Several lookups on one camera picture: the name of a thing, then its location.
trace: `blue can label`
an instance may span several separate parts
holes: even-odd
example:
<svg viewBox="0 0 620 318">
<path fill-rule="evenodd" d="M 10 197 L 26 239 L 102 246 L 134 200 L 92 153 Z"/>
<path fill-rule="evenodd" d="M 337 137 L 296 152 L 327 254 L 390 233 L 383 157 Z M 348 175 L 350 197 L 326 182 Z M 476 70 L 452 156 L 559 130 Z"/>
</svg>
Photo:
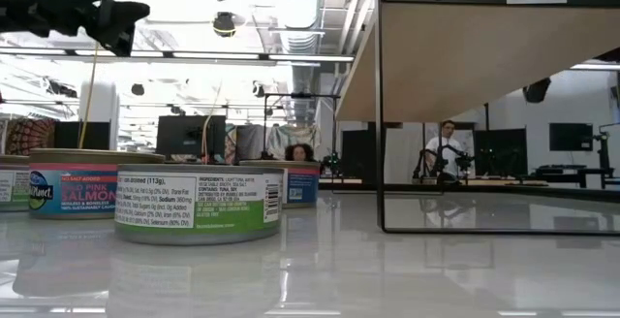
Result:
<svg viewBox="0 0 620 318">
<path fill-rule="evenodd" d="M 287 203 L 316 203 L 319 194 L 319 170 L 289 169 Z"/>
<path fill-rule="evenodd" d="M 35 214 L 112 213 L 116 165 L 32 164 L 30 211 Z"/>
</svg>

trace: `can label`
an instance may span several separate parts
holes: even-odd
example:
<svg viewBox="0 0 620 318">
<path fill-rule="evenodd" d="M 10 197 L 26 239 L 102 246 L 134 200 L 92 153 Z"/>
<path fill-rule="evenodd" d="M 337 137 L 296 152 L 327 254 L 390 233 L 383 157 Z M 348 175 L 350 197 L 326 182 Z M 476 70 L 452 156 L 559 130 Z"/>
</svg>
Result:
<svg viewBox="0 0 620 318">
<path fill-rule="evenodd" d="M 30 211 L 41 215 L 114 212 L 117 179 L 114 164 L 31 164 Z"/>
<path fill-rule="evenodd" d="M 0 203 L 28 203 L 29 176 L 24 170 L 0 170 Z"/>
<path fill-rule="evenodd" d="M 277 226 L 281 175 L 121 172 L 114 219 L 128 229 L 235 234 Z"/>
<path fill-rule="evenodd" d="M 319 170 L 288 168 L 288 204 L 314 204 L 319 197 Z"/>
</svg>

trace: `man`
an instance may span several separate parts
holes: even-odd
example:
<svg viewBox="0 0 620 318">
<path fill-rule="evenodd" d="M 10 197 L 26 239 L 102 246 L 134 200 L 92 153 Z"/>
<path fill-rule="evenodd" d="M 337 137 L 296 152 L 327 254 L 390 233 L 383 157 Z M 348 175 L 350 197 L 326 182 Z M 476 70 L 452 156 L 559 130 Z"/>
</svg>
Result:
<svg viewBox="0 0 620 318">
<path fill-rule="evenodd" d="M 448 163 L 444 166 L 444 173 L 448 173 L 454 176 L 454 178 L 457 178 L 458 167 L 456 166 L 456 161 L 455 161 L 457 155 L 453 150 L 446 148 L 447 145 L 450 145 L 456 150 L 459 150 L 459 151 L 462 150 L 460 143 L 458 143 L 457 140 L 452 138 L 452 134 L 454 134 L 454 127 L 455 127 L 454 122 L 451 120 L 446 120 L 445 122 L 442 123 L 442 147 L 443 147 L 442 156 L 443 156 L 443 159 L 448 160 Z M 435 153 L 438 153 L 437 152 L 438 148 L 439 148 L 439 137 L 431 139 L 426 145 L 426 149 L 431 150 Z M 428 152 L 426 152 L 425 157 L 426 157 L 426 164 L 430 167 L 429 169 L 432 169 L 435 166 L 436 157 L 433 154 L 428 153 Z"/>
</svg>

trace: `pink can label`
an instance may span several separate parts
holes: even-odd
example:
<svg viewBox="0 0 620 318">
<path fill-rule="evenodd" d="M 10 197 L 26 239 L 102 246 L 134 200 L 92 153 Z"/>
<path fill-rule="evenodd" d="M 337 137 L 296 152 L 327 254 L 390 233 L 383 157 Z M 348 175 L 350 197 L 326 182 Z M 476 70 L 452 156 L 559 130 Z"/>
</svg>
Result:
<svg viewBox="0 0 620 318">
<path fill-rule="evenodd" d="M 35 214 L 114 212 L 117 180 L 114 164 L 31 164 L 30 211 Z"/>
</svg>

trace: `green can label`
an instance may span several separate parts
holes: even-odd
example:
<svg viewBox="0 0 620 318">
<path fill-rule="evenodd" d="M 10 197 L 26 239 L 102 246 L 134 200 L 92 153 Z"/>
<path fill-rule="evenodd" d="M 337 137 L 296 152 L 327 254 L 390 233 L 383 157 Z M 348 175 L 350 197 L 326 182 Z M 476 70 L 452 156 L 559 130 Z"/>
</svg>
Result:
<svg viewBox="0 0 620 318">
<path fill-rule="evenodd" d="M 235 234 L 277 226 L 281 175 L 119 172 L 115 221 L 180 234 Z"/>
<path fill-rule="evenodd" d="M 0 203 L 28 203 L 30 173 L 0 170 Z"/>
</svg>

